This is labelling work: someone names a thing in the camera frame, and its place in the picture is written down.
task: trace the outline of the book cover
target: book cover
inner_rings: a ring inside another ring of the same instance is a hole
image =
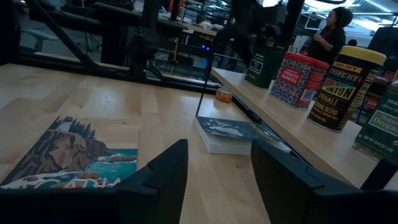
[[[261,124],[200,116],[197,119],[200,126],[208,134],[243,140],[266,139],[283,142],[271,129]]]
[[[136,163],[137,149],[109,149],[91,123],[58,117],[0,189],[113,187],[135,173]]]

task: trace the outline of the white book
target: white book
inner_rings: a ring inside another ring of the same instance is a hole
[[[253,139],[265,139],[278,149],[291,152],[280,137],[261,124],[199,116],[194,123],[209,153],[247,156]]]

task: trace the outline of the red tin can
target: red tin can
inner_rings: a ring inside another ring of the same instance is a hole
[[[308,109],[329,65],[304,55],[287,52],[279,66],[270,96],[300,109]]]

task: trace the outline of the green box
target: green box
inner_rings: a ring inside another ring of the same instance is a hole
[[[260,88],[269,88],[282,58],[283,53],[278,49],[258,48],[244,79]]]

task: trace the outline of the desk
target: desk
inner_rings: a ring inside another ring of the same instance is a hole
[[[342,133],[325,130],[307,120],[310,110],[284,105],[244,80],[242,73],[213,68],[211,74],[316,168],[357,187],[375,168],[376,161],[352,147],[359,125],[348,121]]]
[[[213,31],[211,29],[205,29],[203,27],[199,27],[199,26],[195,26],[195,25],[187,24],[187,23],[184,23],[184,26],[186,26],[190,30],[193,30],[195,32],[199,32],[202,34],[212,35],[213,37],[215,37],[217,35],[217,32]]]
[[[57,116],[73,116],[95,124],[97,139],[107,144],[138,145],[139,168],[188,139],[180,223],[270,224],[250,157],[206,152],[193,125],[199,93],[13,64],[0,72],[0,182]],[[206,116],[247,120],[211,95],[202,107]]]

